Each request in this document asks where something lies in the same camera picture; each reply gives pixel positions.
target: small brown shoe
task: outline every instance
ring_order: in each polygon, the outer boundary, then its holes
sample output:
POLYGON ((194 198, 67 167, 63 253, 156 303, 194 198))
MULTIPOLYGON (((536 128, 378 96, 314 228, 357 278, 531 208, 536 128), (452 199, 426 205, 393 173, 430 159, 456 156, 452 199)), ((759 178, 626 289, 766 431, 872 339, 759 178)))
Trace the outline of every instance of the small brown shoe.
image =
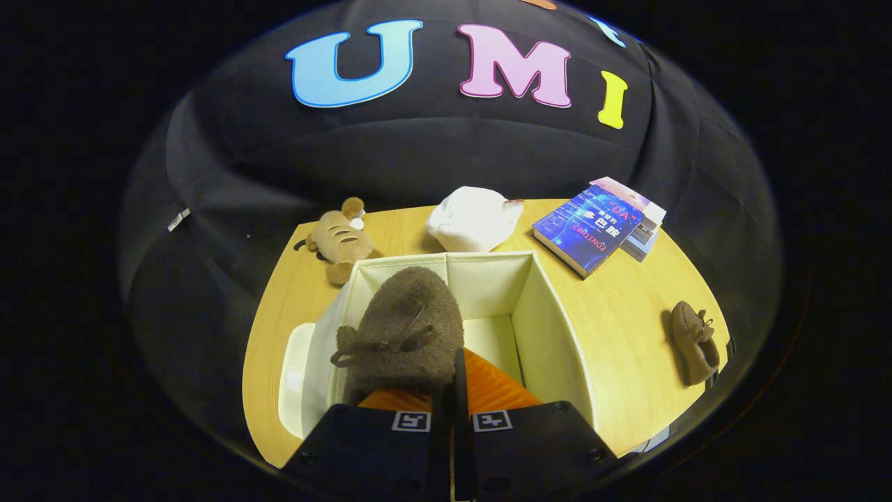
POLYGON ((685 366, 689 386, 706 381, 719 369, 719 350, 713 341, 713 320, 705 321, 706 310, 695 314, 688 302, 681 301, 672 310, 672 335, 685 366))

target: fabric storage box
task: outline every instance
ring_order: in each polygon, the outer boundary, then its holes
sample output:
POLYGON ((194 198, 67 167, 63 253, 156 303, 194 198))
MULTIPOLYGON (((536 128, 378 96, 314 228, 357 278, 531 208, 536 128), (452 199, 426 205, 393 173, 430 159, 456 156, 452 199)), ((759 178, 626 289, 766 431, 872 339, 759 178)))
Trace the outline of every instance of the fabric storage box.
POLYGON ((285 429, 306 438, 331 405, 342 401, 346 370, 329 358, 339 326, 359 326, 368 302, 389 277, 410 267, 436 272, 458 301, 465 346, 542 402, 567 400, 595 427, 591 378, 564 307, 534 251, 439 253, 356 262, 350 279, 316 323, 291 334, 279 385, 285 429))

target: wooden table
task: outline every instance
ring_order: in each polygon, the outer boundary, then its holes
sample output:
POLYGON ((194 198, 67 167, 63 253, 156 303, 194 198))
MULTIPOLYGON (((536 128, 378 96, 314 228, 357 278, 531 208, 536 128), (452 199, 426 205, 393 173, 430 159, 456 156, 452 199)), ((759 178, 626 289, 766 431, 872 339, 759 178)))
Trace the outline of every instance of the wooden table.
MULTIPOLYGON (((685 300, 713 319, 721 368, 728 328, 719 305, 690 260, 661 230, 648 258, 638 263, 617 250, 588 279, 581 280, 535 240, 532 225, 565 200, 527 200, 514 234, 493 251, 534 249, 573 323, 594 386, 597 433, 617 456, 665 429, 701 394, 706 384, 682 382, 681 359, 670 338, 671 312, 685 300)), ((369 213, 365 232, 385 255, 441 253, 427 235, 434 208, 369 213)), ((340 290, 326 281, 326 263, 294 245, 316 223, 297 227, 269 278, 254 316, 244 358, 244 415, 263 458, 282 467, 301 445, 279 421, 278 386, 292 330, 316 322, 340 290)))

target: blue letter u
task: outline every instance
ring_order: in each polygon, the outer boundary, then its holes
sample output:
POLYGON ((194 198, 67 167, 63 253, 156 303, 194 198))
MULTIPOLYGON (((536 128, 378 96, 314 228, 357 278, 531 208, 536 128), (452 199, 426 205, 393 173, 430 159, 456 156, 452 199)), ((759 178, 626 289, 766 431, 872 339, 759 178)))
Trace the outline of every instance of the blue letter u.
POLYGON ((412 32, 421 21, 401 20, 373 24, 368 33, 381 38, 381 68, 362 79, 346 80, 337 74, 337 47, 350 33, 316 38, 285 55, 294 61, 292 87, 298 101, 316 108, 334 108, 375 99, 401 86, 412 72, 412 32))

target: stack of books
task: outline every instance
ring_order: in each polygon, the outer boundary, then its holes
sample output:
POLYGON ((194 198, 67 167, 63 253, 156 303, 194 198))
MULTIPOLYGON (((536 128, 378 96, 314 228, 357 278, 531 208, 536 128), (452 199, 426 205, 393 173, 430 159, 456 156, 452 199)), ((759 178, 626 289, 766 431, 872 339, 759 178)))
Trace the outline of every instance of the stack of books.
POLYGON ((620 247, 639 262, 643 262, 648 257, 650 250, 654 248, 654 242, 657 241, 660 225, 663 224, 663 219, 666 216, 665 209, 610 177, 589 181, 589 184, 618 195, 641 211, 640 223, 620 247))
POLYGON ((643 222, 637 206, 592 184, 534 223, 533 236, 585 279, 643 222))

